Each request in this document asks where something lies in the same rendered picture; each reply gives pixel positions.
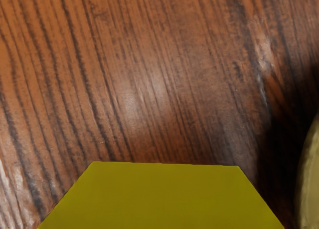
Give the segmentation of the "yellow block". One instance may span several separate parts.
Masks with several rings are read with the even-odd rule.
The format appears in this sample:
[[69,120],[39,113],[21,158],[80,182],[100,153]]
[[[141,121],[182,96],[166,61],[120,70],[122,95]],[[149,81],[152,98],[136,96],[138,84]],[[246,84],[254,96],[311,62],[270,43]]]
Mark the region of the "yellow block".
[[284,229],[237,166],[92,162],[38,229]]

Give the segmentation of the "olive green rounded fruit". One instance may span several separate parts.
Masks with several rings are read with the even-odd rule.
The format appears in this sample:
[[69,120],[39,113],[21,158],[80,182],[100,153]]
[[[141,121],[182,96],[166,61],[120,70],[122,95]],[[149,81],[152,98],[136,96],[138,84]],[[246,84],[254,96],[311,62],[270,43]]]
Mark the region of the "olive green rounded fruit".
[[296,196],[299,229],[319,229],[319,118],[312,122],[300,157]]

